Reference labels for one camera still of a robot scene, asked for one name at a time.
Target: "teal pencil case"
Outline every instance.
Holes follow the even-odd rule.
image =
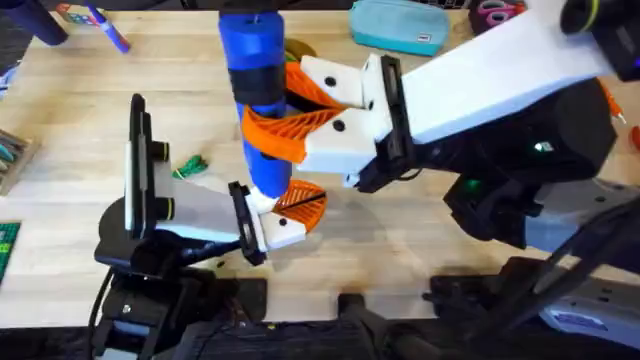
[[[353,40],[366,46],[433,56],[449,36],[439,7],[406,0],[360,0],[349,10]]]

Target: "black clamp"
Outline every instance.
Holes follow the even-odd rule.
[[[385,55],[381,58],[381,65],[392,129],[376,144],[377,156],[360,171],[360,181],[355,185],[358,191],[369,194],[400,179],[407,171],[420,168],[411,138],[400,60]]]
[[[236,210],[242,255],[251,265],[260,265],[266,260],[267,255],[261,252],[258,247],[258,239],[253,227],[253,220],[251,220],[251,212],[245,200],[245,196],[249,195],[249,188],[234,181],[229,183],[229,195],[233,199],[233,206]]]

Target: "green game board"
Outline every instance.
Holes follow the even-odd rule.
[[[0,283],[9,264],[13,243],[18,238],[20,223],[0,224]]]

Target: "blue marker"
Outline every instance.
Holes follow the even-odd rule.
[[[93,17],[98,22],[98,26],[100,26],[100,29],[102,29],[102,31],[107,34],[109,39],[111,39],[111,42],[113,42],[113,44],[118,48],[118,50],[120,50],[121,53],[126,54],[131,47],[129,45],[129,42],[125,40],[122,35],[120,35],[113,24],[109,20],[107,20],[107,18],[105,18],[100,13],[100,11],[96,9],[95,6],[87,3],[87,8],[89,8],[89,11],[91,11],[91,15],[93,15]]]

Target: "wooden table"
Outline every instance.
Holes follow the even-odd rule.
[[[466,13],[450,14],[445,51],[471,37]],[[346,12],[284,16],[287,35],[311,44],[323,58],[359,67],[371,51],[383,53],[351,41]],[[189,181],[249,180],[217,13],[111,17],[133,44],[130,54],[120,55],[97,29],[67,25],[70,37],[62,46],[32,42],[0,102],[0,128],[42,141],[21,181],[0,200],[0,221],[23,223],[0,287],[0,327],[86,324],[107,270],[93,260],[98,221],[123,193],[134,92],[147,99],[154,138],[171,143],[176,163],[196,153],[211,162],[209,171]],[[427,61],[399,56],[405,71]],[[639,86],[607,83],[627,118],[638,121]],[[640,183],[640,157],[634,156],[621,137],[603,176]],[[430,276],[496,272],[513,255],[545,256],[466,236],[442,202],[452,174],[425,171],[375,195],[343,189],[337,176],[297,176],[328,189],[328,209],[316,231],[305,243],[271,253],[262,266],[251,268],[236,253],[225,256],[218,270],[222,276],[267,277],[271,321],[332,319],[336,296],[345,289],[364,292],[368,306],[384,316],[432,316],[431,305],[420,300]],[[214,268],[217,261],[202,266]],[[605,275],[640,283],[621,271]]]

